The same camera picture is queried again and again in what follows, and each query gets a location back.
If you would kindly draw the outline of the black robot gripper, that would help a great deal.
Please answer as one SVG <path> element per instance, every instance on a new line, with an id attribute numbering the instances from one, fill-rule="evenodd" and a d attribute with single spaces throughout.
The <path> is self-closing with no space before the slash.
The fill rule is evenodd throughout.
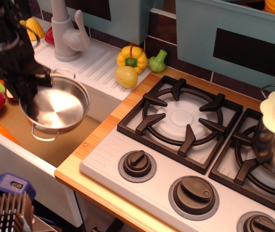
<path id="1" fill-rule="evenodd" d="M 14 33 L 11 40 L 0 33 L 0 69 L 6 88 L 25 104 L 32 103 L 37 86 L 52 87 L 50 69 L 35 60 L 27 33 Z"/>

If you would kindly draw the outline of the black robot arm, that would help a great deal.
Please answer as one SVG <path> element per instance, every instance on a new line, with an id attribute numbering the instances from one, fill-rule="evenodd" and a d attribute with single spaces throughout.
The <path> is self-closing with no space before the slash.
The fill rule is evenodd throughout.
<path id="1" fill-rule="evenodd" d="M 0 70 L 2 79 L 22 103 L 31 104 L 38 87 L 51 87 L 50 69 L 34 58 L 27 28 L 20 24 L 21 14 L 10 0 L 0 0 Z"/>

